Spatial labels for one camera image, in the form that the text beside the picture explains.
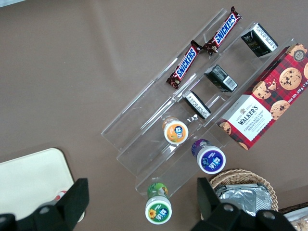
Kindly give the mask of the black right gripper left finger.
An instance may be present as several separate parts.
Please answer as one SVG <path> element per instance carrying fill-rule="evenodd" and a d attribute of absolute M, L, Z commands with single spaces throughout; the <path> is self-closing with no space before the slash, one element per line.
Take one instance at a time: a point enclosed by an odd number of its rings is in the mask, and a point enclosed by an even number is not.
<path fill-rule="evenodd" d="M 72 231 L 89 204 L 87 178 L 78 179 L 54 205 L 45 205 L 33 213 L 34 231 Z"/>

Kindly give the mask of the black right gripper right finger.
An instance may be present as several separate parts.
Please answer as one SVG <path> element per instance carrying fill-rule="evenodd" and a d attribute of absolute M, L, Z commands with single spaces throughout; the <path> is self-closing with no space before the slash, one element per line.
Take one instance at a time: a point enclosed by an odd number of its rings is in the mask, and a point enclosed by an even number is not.
<path fill-rule="evenodd" d="M 207 178 L 197 179 L 197 201 L 203 220 L 197 222 L 193 231 L 254 231 L 255 218 L 235 205 L 222 203 Z"/>

